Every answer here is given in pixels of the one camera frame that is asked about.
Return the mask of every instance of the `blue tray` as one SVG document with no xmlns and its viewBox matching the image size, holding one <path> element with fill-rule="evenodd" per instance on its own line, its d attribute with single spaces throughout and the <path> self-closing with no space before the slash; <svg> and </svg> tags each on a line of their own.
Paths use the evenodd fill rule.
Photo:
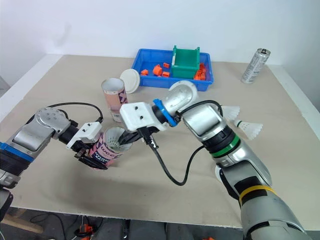
<svg viewBox="0 0 320 240">
<path fill-rule="evenodd" d="M 174 83 L 181 80 L 188 80 L 196 86 L 198 91 L 206 91 L 214 82 L 214 76 L 211 69 L 210 55 L 208 53 L 200 52 L 200 63 L 204 63 L 207 69 L 205 74 L 206 80 L 193 80 L 174 77 L 162 77 L 153 74 L 155 65 L 160 64 L 164 72 L 170 72 L 171 75 L 171 63 L 172 63 L 173 51 L 170 50 L 156 50 L 156 49 L 139 49 L 132 68 L 140 72 L 144 69 L 149 71 L 147 76 L 140 75 L 140 86 L 156 87 L 156 88 L 170 88 Z M 163 67 L 163 63 L 170 64 L 170 68 Z"/>
</svg>

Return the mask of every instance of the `silver can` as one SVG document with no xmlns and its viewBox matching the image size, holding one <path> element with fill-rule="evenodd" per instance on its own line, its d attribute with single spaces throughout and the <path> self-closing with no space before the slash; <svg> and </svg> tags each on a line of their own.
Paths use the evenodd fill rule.
<svg viewBox="0 0 320 240">
<path fill-rule="evenodd" d="M 252 84 L 255 81 L 256 76 L 260 73 L 268 60 L 270 53 L 271 52 L 269 50 L 264 48 L 257 49 L 242 76 L 241 81 L 243 83 Z"/>
</svg>

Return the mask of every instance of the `floor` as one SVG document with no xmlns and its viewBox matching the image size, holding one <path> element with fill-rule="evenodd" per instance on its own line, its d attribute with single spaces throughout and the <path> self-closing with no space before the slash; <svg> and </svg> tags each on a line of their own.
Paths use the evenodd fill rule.
<svg viewBox="0 0 320 240">
<path fill-rule="evenodd" d="M 27 210 L 20 218 L 30 221 L 31 218 L 46 214 L 46 212 Z M 75 237 L 74 231 L 81 225 L 82 216 L 60 214 L 58 215 L 64 225 L 66 238 L 64 238 L 62 226 L 59 219 L 54 215 L 49 215 L 47 219 L 41 221 L 47 215 L 42 215 L 33 219 L 40 221 L 37 224 L 42 226 L 44 232 L 36 234 L 19 228 L 0 224 L 1 232 L 5 240 L 71 240 Z M 99 225 L 101 227 L 91 240 L 202 240 L 212 237 L 215 240 L 242 240 L 242 230 L 236 228 L 224 228 L 201 225 L 188 225 L 178 223 L 163 223 L 154 221 L 124 220 L 115 218 L 84 217 L 86 223 Z M 320 231 L 308 231 L 314 239 L 320 239 Z"/>
</svg>

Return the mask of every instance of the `green container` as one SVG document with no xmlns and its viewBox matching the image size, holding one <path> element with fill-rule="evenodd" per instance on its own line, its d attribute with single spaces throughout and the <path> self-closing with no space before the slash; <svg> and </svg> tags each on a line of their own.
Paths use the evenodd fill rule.
<svg viewBox="0 0 320 240">
<path fill-rule="evenodd" d="M 173 78 L 194 79 L 199 70 L 200 47 L 195 50 L 173 48 L 171 72 Z"/>
</svg>

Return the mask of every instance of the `white plastic bracket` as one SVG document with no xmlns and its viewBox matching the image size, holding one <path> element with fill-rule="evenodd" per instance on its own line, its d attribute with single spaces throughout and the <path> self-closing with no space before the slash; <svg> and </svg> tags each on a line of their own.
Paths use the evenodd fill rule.
<svg viewBox="0 0 320 240">
<path fill-rule="evenodd" d="M 82 125 L 79 131 L 71 138 L 66 145 L 67 149 L 70 149 L 76 141 L 81 141 L 84 144 L 94 144 L 98 141 L 101 135 L 101 124 L 98 121 L 86 122 Z"/>
</svg>

